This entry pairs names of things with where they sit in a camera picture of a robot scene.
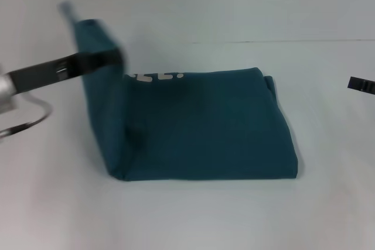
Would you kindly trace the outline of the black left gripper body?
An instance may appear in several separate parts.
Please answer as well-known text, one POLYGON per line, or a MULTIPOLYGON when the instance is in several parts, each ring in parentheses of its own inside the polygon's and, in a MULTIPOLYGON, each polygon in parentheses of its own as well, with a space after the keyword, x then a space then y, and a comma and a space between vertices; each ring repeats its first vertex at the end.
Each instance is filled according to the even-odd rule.
POLYGON ((74 77, 77 55, 40 63, 8 73, 15 91, 25 93, 74 77))

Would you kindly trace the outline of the teal blue t-shirt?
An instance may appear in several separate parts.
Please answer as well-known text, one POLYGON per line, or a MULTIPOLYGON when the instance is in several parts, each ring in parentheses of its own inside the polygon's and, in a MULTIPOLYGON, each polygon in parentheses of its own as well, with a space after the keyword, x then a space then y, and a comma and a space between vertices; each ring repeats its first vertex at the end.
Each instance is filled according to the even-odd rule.
POLYGON ((79 53, 105 56, 82 77, 107 172, 125 181, 294 179, 298 158, 272 77, 257 68, 127 75, 100 21, 60 10, 79 53))

